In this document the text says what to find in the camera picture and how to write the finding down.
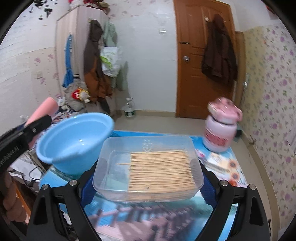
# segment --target baseboard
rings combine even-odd
[[[242,140],[245,143],[247,149],[249,150],[257,168],[262,178],[263,184],[266,189],[266,193],[268,196],[269,206],[271,210],[271,225],[272,225],[272,241],[277,241],[278,232],[280,230],[280,219],[279,219],[279,207],[277,204],[276,195],[274,193],[274,189],[272,183],[268,177],[268,173],[265,169],[265,166],[258,155],[253,144],[250,143],[249,137],[242,131]]]
[[[124,115],[123,110],[117,110],[118,115]],[[158,110],[136,110],[136,115],[146,115],[146,116],[161,116],[161,117],[175,117],[175,112],[169,111],[158,111]]]

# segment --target brown jacket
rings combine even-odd
[[[103,74],[98,42],[103,30],[97,20],[91,21],[89,39],[84,50],[84,80],[92,102],[106,102],[106,96],[112,95],[109,76]]]
[[[211,80],[231,86],[237,79],[237,63],[224,19],[215,14],[213,22],[208,23],[208,30],[202,72]]]

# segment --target brown door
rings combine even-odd
[[[207,78],[201,70],[207,44],[207,21],[220,14],[235,49],[230,6],[215,0],[174,0],[178,36],[177,117],[205,119],[207,104],[220,96],[231,99],[232,86]]]

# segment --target table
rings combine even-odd
[[[113,131],[112,136],[155,136],[157,133]],[[228,180],[232,185],[247,187],[246,179],[231,148],[219,155],[210,152],[202,144],[202,137],[191,136],[198,157],[218,179]],[[40,182],[51,187],[65,185],[77,176],[67,176],[51,167]],[[61,210],[67,212],[65,205]],[[103,241],[194,241],[201,232],[213,208],[206,204],[200,192],[193,198],[163,203],[119,203],[105,200],[96,194],[91,204],[85,207],[96,231]],[[236,214],[237,205],[232,205],[229,217],[219,238],[226,240]]]

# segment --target floor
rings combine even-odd
[[[134,119],[119,117],[115,122],[116,130],[144,131],[171,134],[203,135],[205,121],[189,118],[136,116]],[[244,142],[232,142],[231,148],[243,170],[248,184],[255,184],[262,199],[267,219],[271,219],[268,196],[256,164]]]

